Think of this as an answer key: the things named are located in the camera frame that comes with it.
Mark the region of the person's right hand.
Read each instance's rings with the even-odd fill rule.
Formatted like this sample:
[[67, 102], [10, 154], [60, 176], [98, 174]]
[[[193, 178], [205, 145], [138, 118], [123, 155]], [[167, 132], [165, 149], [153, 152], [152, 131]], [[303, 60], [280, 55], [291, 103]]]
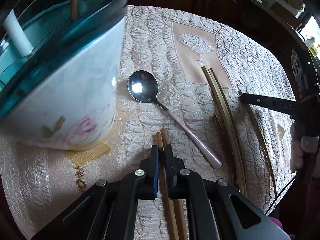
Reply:
[[303, 167], [304, 154], [305, 153], [316, 153], [318, 146], [318, 137], [303, 136], [301, 139], [298, 138], [298, 131], [296, 125], [292, 124], [290, 127], [291, 134], [291, 159], [290, 159], [290, 170], [291, 173], [298, 171]]

